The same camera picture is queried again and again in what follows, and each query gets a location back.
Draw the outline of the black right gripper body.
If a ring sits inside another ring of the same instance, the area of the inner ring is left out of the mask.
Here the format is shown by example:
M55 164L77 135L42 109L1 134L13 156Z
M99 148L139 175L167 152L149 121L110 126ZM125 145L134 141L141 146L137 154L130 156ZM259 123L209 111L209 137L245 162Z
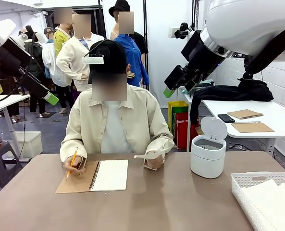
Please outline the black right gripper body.
M205 80L221 63L221 57L205 46L199 30L193 33L181 53L188 61L183 68L184 86L188 91Z

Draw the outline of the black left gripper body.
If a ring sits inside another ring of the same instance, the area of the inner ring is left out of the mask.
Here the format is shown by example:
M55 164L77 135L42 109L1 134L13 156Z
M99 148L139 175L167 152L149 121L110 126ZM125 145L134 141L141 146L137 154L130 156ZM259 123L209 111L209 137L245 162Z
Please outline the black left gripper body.
M0 47L1 72L14 77L31 93L41 93L41 85L31 74L33 57L9 38Z

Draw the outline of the yellow pencil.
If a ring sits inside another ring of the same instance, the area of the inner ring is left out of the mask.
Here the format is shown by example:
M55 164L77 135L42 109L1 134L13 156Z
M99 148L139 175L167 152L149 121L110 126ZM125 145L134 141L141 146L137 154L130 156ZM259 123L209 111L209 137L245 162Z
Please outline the yellow pencil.
M76 159L77 151L78 151L78 147L76 147L76 150L74 152L74 155L73 155L71 163L70 163L70 167L73 167L73 163L74 163L74 161ZM66 180L69 178L70 175L71 175L71 171L68 171L67 175L66 175Z

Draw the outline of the person's right forearm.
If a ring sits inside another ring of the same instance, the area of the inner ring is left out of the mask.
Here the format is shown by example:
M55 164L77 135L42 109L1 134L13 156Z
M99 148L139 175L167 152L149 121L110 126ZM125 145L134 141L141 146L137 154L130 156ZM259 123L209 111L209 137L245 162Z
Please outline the person's right forearm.
M60 159L64 163L65 160L71 156L74 156L75 151L76 155L87 159L87 152L84 147L82 138L80 135L68 134L65 136L64 140L61 142L60 148Z

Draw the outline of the person's right hand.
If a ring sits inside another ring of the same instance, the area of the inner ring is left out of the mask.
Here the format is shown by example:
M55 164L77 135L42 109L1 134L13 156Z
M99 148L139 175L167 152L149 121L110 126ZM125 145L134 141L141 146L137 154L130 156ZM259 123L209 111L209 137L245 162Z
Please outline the person's right hand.
M84 163L85 163L85 158L81 157L81 156L76 156L76 159L73 163L73 167L70 167L70 163L72 160L73 156L68 157L64 163L63 163L63 167L64 169L68 172L71 171L71 175L81 175L84 173L85 168L83 167Z

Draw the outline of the person's left hand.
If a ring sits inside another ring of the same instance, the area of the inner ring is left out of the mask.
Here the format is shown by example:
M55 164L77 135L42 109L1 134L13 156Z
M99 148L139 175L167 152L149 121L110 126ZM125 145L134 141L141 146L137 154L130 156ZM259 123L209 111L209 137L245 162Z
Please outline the person's left hand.
M144 167L156 171L164 164L164 156L160 155L155 159L147 159Z

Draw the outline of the yellow green shopping bag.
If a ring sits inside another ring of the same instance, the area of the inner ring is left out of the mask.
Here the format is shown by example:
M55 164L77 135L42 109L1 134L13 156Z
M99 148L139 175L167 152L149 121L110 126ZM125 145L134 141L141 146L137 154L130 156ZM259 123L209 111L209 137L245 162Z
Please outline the yellow green shopping bag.
M185 119L188 119L188 103L185 101L168 102L168 127L170 132L174 135L175 128L175 114L185 113Z

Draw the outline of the teal cloth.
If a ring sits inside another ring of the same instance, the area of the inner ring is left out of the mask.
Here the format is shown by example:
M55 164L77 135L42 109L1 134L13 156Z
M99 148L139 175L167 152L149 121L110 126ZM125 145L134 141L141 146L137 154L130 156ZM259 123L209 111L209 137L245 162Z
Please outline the teal cloth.
M201 90L201 89L204 89L204 88L212 87L214 85L215 85L215 82L212 79L209 79L209 80L204 80L204 81L200 82L195 87L193 87L190 91L186 90L185 87L180 87L180 91L183 94L192 95L197 90Z

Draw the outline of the mannequin in white hoodie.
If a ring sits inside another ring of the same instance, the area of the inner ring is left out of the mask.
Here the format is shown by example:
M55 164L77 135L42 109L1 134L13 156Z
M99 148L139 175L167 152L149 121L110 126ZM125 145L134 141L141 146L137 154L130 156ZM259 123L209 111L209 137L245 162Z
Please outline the mannequin in white hoodie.
M74 100L69 91L69 87L64 81L64 76L61 70L56 65L56 54L53 41L54 29L51 27L46 27L44 29L44 35L48 39L46 43L42 44L42 60L45 66L45 75L46 78L52 79L55 85L59 103L61 105L59 114L63 114L66 112L67 108L66 101L68 101L68 104L71 108L74 104Z

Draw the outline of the black tripod poles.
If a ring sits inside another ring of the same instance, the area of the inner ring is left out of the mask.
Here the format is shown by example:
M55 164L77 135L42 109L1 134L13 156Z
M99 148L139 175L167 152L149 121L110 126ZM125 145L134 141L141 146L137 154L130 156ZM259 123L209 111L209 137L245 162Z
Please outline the black tripod poles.
M192 0L191 28L193 30L198 28L199 1L200 0Z

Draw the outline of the white desk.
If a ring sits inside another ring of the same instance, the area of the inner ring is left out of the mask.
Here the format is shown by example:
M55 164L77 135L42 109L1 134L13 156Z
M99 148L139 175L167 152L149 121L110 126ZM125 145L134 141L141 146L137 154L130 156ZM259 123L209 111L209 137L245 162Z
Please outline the white desk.
M18 103L20 101L24 101L26 99L29 99L30 95L21 95L21 94L15 94L15 95L0 95L0 111L4 112L6 124L9 130L10 137L12 139L12 143L14 145L14 153L19 157L19 161L22 163L27 163L31 160L31 158L21 158L19 153L19 147L18 147L18 141L15 135L15 130L12 125L12 120L9 116L9 112L7 107L10 105L13 105L15 103Z

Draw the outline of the mannequin in white cardigan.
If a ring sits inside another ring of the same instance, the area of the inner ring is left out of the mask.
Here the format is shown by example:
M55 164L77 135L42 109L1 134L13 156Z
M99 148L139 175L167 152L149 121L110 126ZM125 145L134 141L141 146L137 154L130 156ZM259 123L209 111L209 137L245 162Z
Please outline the mannequin in white cardigan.
M104 37L91 32L87 22L89 15L72 15L74 35L65 42L56 57L56 65L62 72L67 86L74 84L78 92L91 88L88 83L89 65L82 62L82 58L89 52L90 47Z

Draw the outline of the mannequin in yellow jacket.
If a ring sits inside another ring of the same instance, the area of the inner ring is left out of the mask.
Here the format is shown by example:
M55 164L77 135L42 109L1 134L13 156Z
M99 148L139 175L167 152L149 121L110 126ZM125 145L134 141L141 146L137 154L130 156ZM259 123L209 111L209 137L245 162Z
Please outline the mannequin in yellow jacket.
M55 54L58 56L63 45L72 37L73 29L72 8L57 8L54 12L56 25L53 35Z

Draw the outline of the mannequin in blue shirt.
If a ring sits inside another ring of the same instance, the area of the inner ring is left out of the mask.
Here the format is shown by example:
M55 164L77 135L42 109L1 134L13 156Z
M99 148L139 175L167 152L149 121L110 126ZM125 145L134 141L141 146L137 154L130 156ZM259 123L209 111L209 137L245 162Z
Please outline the mannequin in blue shirt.
M117 41L125 50L127 63L130 64L130 69L127 73L127 83L149 90L149 76L142 62L141 51L129 34L119 35L119 10L113 9L112 15L116 24L112 29L110 40Z

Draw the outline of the white storage box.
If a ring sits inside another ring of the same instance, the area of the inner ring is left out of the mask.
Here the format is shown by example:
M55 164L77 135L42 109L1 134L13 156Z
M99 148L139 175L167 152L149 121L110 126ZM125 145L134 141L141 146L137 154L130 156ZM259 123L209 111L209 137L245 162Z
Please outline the white storage box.
M43 152L40 131L16 131L15 135L21 158L34 158Z

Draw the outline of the mannequin in black shirt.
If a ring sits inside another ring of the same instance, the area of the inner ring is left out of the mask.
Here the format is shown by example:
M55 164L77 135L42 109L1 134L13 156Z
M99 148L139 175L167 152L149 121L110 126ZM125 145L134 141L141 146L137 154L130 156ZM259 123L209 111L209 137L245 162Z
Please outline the mannequin in black shirt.
M114 40L119 35L118 15L115 15L114 18L115 18L116 24L114 28L112 29L110 40ZM148 53L145 39L141 34L134 32L134 34L130 35L130 38L136 43L137 47L140 49L141 55L146 55Z

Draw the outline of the red shopping bag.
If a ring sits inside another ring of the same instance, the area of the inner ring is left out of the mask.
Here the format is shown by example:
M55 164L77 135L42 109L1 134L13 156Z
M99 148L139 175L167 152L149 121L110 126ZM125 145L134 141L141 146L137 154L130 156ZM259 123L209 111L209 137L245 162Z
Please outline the red shopping bag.
M196 128L200 126L199 118L191 123L190 127L190 140L198 136ZM179 112L175 114L174 119L174 142L177 149L187 148L187 129L188 129L188 112Z

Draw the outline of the person in beige shirt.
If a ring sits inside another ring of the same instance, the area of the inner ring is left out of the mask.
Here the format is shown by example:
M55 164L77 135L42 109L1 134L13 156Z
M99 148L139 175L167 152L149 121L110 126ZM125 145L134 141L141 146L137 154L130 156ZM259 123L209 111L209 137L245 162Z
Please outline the person in beige shirt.
M95 86L80 93L69 113L66 135L80 135L89 154L145 154L157 138L173 140L156 98L146 89L126 86L125 101L113 101L112 81L104 100L95 100Z

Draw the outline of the black stand pole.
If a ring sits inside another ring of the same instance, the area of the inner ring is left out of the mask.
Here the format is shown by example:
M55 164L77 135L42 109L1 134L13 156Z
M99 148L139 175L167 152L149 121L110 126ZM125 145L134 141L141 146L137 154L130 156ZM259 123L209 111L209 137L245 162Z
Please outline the black stand pole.
M147 28L147 0L143 0L143 18L144 18L144 38L148 49L148 28ZM145 69L149 74L148 53L145 54Z

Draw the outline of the black smartphone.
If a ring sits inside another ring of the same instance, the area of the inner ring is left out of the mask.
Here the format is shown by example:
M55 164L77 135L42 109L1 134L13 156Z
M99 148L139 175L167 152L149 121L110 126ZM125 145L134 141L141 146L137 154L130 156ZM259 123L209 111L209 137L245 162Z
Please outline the black smartphone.
M234 123L235 120L231 118L228 114L218 114L219 119L221 119L224 123Z

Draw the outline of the black baseball cap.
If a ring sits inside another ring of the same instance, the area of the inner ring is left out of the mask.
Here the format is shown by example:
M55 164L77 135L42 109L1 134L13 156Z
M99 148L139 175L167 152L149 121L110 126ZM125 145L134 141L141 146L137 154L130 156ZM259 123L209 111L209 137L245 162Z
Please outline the black baseball cap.
M128 63L125 50L114 40L105 39L94 43L87 57L93 59L93 63L89 65L88 84L94 79L108 81L126 74Z

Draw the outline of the grey plastic stool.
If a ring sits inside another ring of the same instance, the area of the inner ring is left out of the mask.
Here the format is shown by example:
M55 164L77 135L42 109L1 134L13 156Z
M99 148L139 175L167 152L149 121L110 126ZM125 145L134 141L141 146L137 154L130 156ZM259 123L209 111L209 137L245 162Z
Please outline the grey plastic stool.
M7 152L13 154L13 159L2 158ZM4 187L22 168L23 166L12 146L9 142L3 141L0 144L0 187Z

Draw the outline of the brown closed notebook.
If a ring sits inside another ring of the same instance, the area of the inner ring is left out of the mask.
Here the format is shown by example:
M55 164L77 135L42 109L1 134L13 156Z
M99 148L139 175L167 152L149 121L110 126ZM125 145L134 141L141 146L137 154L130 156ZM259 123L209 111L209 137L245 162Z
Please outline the brown closed notebook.
M249 109L228 112L227 114L232 116L232 117L235 117L237 119L249 119L249 118L263 116L263 113L254 112L254 111L251 111Z

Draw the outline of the black bucket hat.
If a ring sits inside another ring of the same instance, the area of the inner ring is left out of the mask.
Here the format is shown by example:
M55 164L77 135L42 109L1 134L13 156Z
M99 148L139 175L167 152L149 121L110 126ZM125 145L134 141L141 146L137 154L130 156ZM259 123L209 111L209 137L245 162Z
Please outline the black bucket hat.
M130 11L130 5L127 2L127 0L117 0L115 5L109 8L109 14L114 17L114 12L129 12Z

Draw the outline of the brown spiral notebook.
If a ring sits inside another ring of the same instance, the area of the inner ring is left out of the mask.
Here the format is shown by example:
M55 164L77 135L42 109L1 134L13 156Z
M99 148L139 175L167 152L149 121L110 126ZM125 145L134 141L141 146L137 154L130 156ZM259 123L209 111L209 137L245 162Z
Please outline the brown spiral notebook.
M240 133L274 132L273 129L260 121L235 122L232 126Z

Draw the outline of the white desktop trash bin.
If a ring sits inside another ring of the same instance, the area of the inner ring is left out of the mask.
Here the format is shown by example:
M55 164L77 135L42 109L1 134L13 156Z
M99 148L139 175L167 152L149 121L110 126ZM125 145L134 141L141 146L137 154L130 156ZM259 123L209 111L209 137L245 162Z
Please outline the white desktop trash bin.
M200 126L203 134L191 143L190 168L198 176L214 179L223 172L227 127L223 121L211 116L202 118Z

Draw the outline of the spiral notebook kraft cover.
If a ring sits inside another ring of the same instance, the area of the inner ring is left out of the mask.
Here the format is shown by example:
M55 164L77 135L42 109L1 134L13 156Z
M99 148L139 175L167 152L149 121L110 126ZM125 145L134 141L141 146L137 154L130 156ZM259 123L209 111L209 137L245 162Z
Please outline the spiral notebook kraft cover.
M88 161L83 174L64 177L55 193L123 191L127 171L128 160Z

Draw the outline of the white side table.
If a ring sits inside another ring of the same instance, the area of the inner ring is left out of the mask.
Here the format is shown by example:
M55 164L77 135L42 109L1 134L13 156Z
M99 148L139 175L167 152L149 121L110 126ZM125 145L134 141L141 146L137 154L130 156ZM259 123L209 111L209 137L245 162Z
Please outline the white side table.
M260 121L273 130L273 132L240 133L230 123L227 126L227 135L238 139L265 139L265 152L273 155L275 141L285 138L285 107L274 102L257 101L202 101L213 117L232 111L249 109L262 113L263 116L244 119L244 122Z

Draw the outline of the white plastic mesh basket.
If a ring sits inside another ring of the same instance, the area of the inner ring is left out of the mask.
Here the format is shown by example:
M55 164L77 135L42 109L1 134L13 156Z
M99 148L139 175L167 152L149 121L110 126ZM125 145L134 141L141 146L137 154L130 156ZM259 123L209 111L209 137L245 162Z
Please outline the white plastic mesh basket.
M231 174L232 193L250 221L254 231L263 231L262 222L260 218L257 217L258 213L250 206L250 201L242 189L261 184L268 180L274 180L277 185L285 183L285 172L247 172Z

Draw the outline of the white paper stack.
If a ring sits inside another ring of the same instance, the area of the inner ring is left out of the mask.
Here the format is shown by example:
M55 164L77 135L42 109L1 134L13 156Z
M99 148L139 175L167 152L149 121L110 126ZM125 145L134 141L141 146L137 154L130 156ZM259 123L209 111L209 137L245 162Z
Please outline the white paper stack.
M258 213L263 231L285 231L285 183L268 180L242 191Z

